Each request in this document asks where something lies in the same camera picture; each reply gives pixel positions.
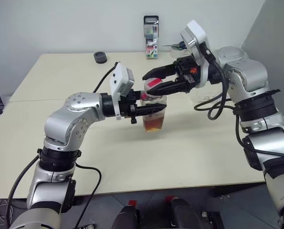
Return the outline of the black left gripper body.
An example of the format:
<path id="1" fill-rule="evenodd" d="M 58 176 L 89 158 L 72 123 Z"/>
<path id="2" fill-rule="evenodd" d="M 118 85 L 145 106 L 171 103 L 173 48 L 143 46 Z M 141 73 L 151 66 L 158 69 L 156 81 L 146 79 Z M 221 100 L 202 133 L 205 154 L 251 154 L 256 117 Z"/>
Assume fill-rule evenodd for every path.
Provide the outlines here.
<path id="1" fill-rule="evenodd" d="M 120 114 L 124 118 L 130 118 L 131 124 L 137 123 L 137 116 L 134 116 L 134 111 L 138 107 L 137 101 L 139 99 L 135 96 L 135 91 L 131 89 L 126 96 L 120 96 L 119 109 Z"/>

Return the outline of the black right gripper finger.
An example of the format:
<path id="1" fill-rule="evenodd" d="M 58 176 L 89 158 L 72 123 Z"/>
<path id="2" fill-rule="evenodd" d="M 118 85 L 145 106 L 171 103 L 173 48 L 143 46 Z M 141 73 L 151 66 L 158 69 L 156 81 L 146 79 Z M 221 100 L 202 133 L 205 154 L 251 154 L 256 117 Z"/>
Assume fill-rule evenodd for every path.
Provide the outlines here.
<path id="1" fill-rule="evenodd" d="M 156 84 L 155 86 L 146 89 L 148 95 L 163 96 L 175 93 L 186 93 L 188 91 L 185 81 L 168 81 Z"/>
<path id="2" fill-rule="evenodd" d="M 159 79 L 165 79 L 168 76 L 172 76 L 176 74 L 176 65 L 169 64 L 161 67 L 154 68 L 150 71 L 148 71 L 143 77 L 142 80 L 146 81 L 150 78 L 159 78 Z"/>

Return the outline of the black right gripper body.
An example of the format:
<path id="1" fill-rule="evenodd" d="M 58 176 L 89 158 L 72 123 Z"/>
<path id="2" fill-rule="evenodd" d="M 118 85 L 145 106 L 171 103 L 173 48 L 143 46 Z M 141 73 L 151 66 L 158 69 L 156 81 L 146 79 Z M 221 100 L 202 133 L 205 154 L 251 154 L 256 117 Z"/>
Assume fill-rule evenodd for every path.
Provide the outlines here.
<path id="1" fill-rule="evenodd" d="M 180 85 L 180 92 L 189 93 L 200 83 L 200 66 L 191 55 L 177 58 L 174 64 L 177 76 L 175 82 Z"/>

